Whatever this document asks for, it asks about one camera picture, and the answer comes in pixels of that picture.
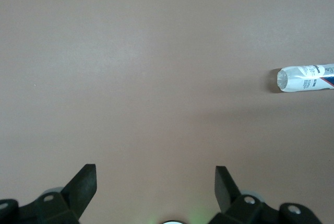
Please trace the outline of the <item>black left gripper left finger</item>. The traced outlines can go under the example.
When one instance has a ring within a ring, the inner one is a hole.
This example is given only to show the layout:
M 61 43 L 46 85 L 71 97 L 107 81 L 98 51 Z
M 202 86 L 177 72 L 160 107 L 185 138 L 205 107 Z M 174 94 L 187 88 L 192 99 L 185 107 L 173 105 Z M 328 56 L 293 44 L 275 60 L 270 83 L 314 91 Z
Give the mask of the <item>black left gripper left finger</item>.
M 65 187 L 45 192 L 27 205 L 2 199 L 1 223 L 79 223 L 96 191 L 96 165 L 86 164 Z

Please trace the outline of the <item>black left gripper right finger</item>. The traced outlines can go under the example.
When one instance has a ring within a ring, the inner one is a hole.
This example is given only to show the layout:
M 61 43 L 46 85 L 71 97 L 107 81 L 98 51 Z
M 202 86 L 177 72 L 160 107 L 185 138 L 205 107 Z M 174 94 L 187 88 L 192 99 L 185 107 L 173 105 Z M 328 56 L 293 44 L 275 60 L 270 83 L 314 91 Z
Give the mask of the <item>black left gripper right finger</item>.
M 242 194 L 225 166 L 216 167 L 214 192 L 220 212 L 209 221 L 210 223 L 321 223 L 313 211 L 303 205 L 284 203 L 275 210 L 256 196 Z

